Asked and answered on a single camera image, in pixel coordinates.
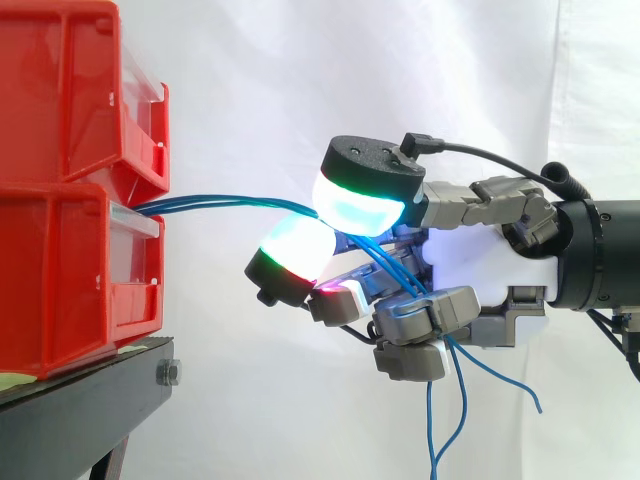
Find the bundle of blue wires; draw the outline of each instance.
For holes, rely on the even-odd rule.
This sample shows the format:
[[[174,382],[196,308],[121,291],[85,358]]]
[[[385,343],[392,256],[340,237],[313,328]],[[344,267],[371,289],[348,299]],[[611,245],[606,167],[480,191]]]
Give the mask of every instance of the bundle of blue wires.
[[[157,200],[154,202],[145,203],[143,205],[139,205],[135,208],[136,211],[142,213],[143,215],[153,216],[153,215],[167,215],[170,213],[178,213],[184,212],[188,210],[195,210],[201,208],[220,208],[220,207],[240,207],[240,206],[257,206],[257,207],[270,207],[270,208],[283,208],[286,210],[290,210],[296,212],[301,215],[307,215],[313,218],[318,218],[318,214],[315,210],[301,205],[299,203],[290,202],[288,200],[282,200],[278,198],[269,198],[269,197],[247,197],[242,195],[189,195],[184,197],[175,197],[164,200]],[[367,255],[369,255],[382,269],[384,269],[402,288],[405,289],[407,293],[409,293],[412,297],[417,298],[420,294],[428,294],[429,291],[427,288],[409,271],[407,268],[402,265],[401,262],[397,261],[391,255],[380,247],[376,242],[371,240],[368,237],[359,237],[356,235],[347,235],[347,237],[362,251],[364,251]],[[460,385],[460,393],[462,395],[462,415],[460,417],[460,422],[458,423],[458,427],[453,432],[449,440],[447,440],[440,449],[440,451],[436,454],[433,442],[433,409],[432,409],[432,382],[427,383],[427,444],[429,448],[429,458],[431,460],[431,480],[437,480],[437,467],[438,463],[442,459],[442,456],[447,451],[447,449],[453,444],[453,442],[458,438],[462,429],[464,428],[464,424],[467,419],[467,409],[468,409],[468,399],[467,399],[467,391],[464,384],[464,378],[462,376],[462,369],[460,367],[460,362],[458,360],[458,356],[456,354],[456,350],[462,353],[466,358],[468,358],[472,363],[482,368],[486,372],[495,376],[496,378],[509,383],[510,385],[514,385],[522,390],[526,391],[531,395],[533,401],[535,403],[536,409],[538,413],[542,413],[542,407],[540,406],[540,401],[538,400],[537,395],[533,390],[531,390],[528,386],[520,383],[511,378],[505,377],[504,375],[496,372],[491,367],[485,365],[480,360],[475,358],[469,352],[467,352],[453,337],[450,335],[443,336],[444,341],[449,346],[449,350],[451,352],[451,357],[453,359],[453,364],[456,369],[456,374],[458,376],[458,383]]]

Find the white fabric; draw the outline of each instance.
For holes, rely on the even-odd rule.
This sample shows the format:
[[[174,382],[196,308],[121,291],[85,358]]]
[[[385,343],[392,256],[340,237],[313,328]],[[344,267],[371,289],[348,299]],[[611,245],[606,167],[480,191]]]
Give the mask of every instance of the white fabric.
[[[407,131],[424,132],[534,169],[545,161],[556,0],[119,3],[130,36],[150,52],[147,64],[171,89],[172,195],[269,195],[308,203],[329,139],[339,134],[399,142]],[[596,137],[611,125],[621,132],[637,122],[617,108],[601,113],[602,104],[591,100],[620,72],[598,74],[576,90],[578,75],[635,62],[621,30],[611,26],[605,35],[599,23],[618,22],[603,12],[623,2],[568,3],[573,13],[563,10],[561,29],[568,29],[569,44],[571,35],[582,38],[576,39],[581,60],[569,62],[576,74],[566,79],[558,102],[587,102],[591,110],[574,110],[574,120],[584,123],[565,120],[560,130],[575,134],[573,147],[559,142],[554,148],[563,145],[562,159],[579,166],[585,153],[579,140],[592,132],[590,145],[597,148],[586,153],[594,160],[576,175],[615,179],[619,192],[604,180],[587,183],[596,194],[628,197],[635,182],[612,165],[622,159],[619,165],[637,172],[632,151],[609,141],[605,148]],[[586,12],[578,25],[568,25],[579,4]],[[637,18],[619,14],[629,22]],[[614,50],[607,37],[622,48]],[[623,80],[634,76],[623,74]],[[609,97],[633,110],[638,100],[619,98],[616,90]],[[630,132],[618,140],[637,142]],[[506,173],[449,154],[425,164],[430,179],[460,184]],[[132,434],[123,479],[428,476],[425,386],[389,381],[375,370],[369,347],[313,324],[302,311],[267,309],[255,300],[243,269],[282,216],[242,208],[167,217],[162,333],[176,337],[183,382]],[[338,259],[327,275],[361,260]],[[504,374],[526,378],[541,394],[545,414],[462,360],[469,417],[440,464],[441,480],[633,476],[623,477],[629,463],[622,458],[632,448],[637,417],[625,415],[637,415],[631,410],[638,387],[588,321],[551,316],[552,333],[530,349],[474,352]],[[434,395],[441,446],[459,418],[455,376],[437,382]]]

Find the metal bolt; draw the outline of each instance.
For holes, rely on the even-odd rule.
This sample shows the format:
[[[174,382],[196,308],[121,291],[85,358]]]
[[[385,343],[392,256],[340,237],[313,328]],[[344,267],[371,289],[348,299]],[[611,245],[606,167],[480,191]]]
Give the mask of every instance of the metal bolt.
[[[182,362],[180,360],[163,360],[158,365],[156,380],[159,385],[175,387],[182,378]]]

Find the red plastic drawer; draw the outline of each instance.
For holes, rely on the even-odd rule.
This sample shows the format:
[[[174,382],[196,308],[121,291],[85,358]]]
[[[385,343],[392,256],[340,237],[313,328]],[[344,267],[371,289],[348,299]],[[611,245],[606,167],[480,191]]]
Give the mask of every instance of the red plastic drawer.
[[[46,378],[162,326],[164,224],[97,185],[0,185],[0,372]]]
[[[108,1],[0,0],[2,182],[89,182],[131,206],[169,190],[168,90]]]

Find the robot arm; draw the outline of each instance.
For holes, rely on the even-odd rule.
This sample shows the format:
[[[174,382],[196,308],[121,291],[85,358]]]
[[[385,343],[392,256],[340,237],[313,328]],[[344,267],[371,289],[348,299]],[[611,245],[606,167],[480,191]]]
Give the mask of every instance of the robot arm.
[[[525,176],[469,187],[424,182],[417,156],[444,150],[488,158]],[[337,233],[336,253],[357,244],[353,235],[379,235],[376,242],[393,244],[387,254],[428,289],[414,298],[371,263],[311,290],[309,311],[327,326],[373,313],[374,358],[391,379],[445,376],[445,334],[481,347],[523,343],[544,326],[545,302],[588,311],[596,323],[602,316],[593,309],[613,309],[608,324],[623,341],[608,336],[640,372],[640,202],[593,201],[561,164],[537,175],[489,152],[413,134],[400,146],[336,137],[321,172],[321,182],[347,192],[344,199],[318,200],[314,191],[320,218],[350,234]],[[538,184],[564,201],[549,202]],[[382,235],[388,218],[376,210],[378,202],[380,209],[402,207]],[[378,230],[367,230],[363,218]]]

